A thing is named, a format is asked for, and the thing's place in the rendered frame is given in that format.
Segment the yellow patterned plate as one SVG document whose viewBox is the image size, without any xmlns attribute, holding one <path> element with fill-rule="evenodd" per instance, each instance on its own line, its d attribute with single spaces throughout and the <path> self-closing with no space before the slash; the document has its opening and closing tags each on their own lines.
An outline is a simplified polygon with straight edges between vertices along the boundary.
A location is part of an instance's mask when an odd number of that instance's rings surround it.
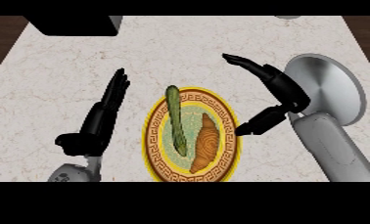
<svg viewBox="0 0 370 224">
<path fill-rule="evenodd" d="M 165 95 L 148 113 L 142 148 L 148 171 L 161 182 L 226 181 L 235 170 L 241 152 L 241 138 L 235 136 L 235 113 L 223 98 L 205 88 L 179 89 L 180 122 L 186 138 L 186 156 L 177 154 L 171 141 L 171 124 Z M 216 159 L 196 173 L 191 173 L 196 136 L 202 126 L 202 113 L 211 118 L 219 131 Z"/>
</svg>

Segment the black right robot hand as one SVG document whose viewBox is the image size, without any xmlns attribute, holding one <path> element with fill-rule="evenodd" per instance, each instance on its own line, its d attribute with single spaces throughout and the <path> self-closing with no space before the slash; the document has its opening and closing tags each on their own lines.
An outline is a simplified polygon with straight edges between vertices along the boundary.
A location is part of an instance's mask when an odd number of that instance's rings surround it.
<svg viewBox="0 0 370 224">
<path fill-rule="evenodd" d="M 256 116 L 235 128 L 235 135 L 262 135 L 284 120 L 288 112 L 302 112 L 310 103 L 309 96 L 293 79 L 270 65 L 257 65 L 251 60 L 222 54 L 231 65 L 242 67 L 260 79 L 279 105 L 265 108 Z"/>
</svg>

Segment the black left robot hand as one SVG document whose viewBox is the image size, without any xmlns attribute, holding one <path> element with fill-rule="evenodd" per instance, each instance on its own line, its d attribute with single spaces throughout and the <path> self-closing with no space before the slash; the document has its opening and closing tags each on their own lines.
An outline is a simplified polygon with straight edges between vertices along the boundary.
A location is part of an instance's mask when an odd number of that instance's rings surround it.
<svg viewBox="0 0 370 224">
<path fill-rule="evenodd" d="M 60 134 L 54 139 L 54 144 L 62 148 L 66 156 L 99 157 L 102 155 L 128 86 L 127 74 L 120 68 L 108 82 L 100 101 L 91 106 L 80 132 Z"/>
</svg>

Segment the black appliance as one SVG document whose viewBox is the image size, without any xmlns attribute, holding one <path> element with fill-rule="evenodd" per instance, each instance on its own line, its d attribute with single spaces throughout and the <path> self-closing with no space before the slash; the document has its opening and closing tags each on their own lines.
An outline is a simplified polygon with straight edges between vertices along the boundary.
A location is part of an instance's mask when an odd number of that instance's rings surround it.
<svg viewBox="0 0 370 224">
<path fill-rule="evenodd" d="M 115 36 L 121 16 L 31 16 L 26 20 L 47 36 Z"/>
</svg>

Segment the green squash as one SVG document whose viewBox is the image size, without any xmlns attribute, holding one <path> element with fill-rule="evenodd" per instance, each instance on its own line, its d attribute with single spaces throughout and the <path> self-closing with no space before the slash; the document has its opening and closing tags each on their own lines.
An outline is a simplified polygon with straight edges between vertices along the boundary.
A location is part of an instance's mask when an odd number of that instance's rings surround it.
<svg viewBox="0 0 370 224">
<path fill-rule="evenodd" d="M 186 156 L 186 138 L 182 129 L 180 122 L 180 101 L 179 101 L 179 89 L 174 85 L 170 85 L 165 88 L 165 103 L 167 103 L 167 111 L 170 117 L 171 124 L 171 141 L 173 147 L 183 157 Z"/>
</svg>

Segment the orange-brown croissant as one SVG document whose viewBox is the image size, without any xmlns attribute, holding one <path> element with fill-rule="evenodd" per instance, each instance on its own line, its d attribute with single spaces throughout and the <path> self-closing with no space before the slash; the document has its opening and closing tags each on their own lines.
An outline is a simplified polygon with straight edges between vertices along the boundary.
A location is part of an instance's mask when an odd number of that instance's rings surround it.
<svg viewBox="0 0 370 224">
<path fill-rule="evenodd" d="M 219 131 L 216 124 L 205 113 L 202 113 L 202 126 L 196 136 L 195 158 L 191 164 L 191 173 L 204 169 L 216 159 L 219 142 Z"/>
</svg>

